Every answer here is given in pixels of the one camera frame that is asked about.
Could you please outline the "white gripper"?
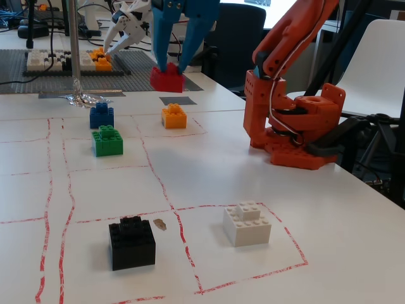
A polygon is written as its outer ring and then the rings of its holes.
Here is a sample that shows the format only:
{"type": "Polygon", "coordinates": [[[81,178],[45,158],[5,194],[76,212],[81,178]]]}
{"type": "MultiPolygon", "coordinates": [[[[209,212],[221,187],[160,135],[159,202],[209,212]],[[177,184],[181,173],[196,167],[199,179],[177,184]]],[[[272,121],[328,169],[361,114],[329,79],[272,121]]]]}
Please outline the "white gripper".
{"type": "Polygon", "coordinates": [[[104,40],[105,54],[116,53],[132,44],[138,44],[147,34],[153,11],[153,52],[161,72],[166,72],[167,51],[173,24],[179,21],[182,2],[176,0],[155,0],[151,5],[114,5],[104,40]],[[112,46],[119,33],[123,35],[112,46]]]}

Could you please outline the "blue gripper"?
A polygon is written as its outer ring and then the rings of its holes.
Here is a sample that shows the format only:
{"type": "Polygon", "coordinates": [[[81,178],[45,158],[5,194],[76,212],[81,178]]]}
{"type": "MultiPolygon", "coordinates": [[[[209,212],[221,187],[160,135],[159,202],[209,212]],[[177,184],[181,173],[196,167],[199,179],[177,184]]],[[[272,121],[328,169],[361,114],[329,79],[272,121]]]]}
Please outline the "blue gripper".
{"type": "Polygon", "coordinates": [[[187,28],[178,62],[179,75],[192,61],[208,32],[215,29],[219,7],[220,0],[185,0],[182,13],[186,17],[187,28]]]}

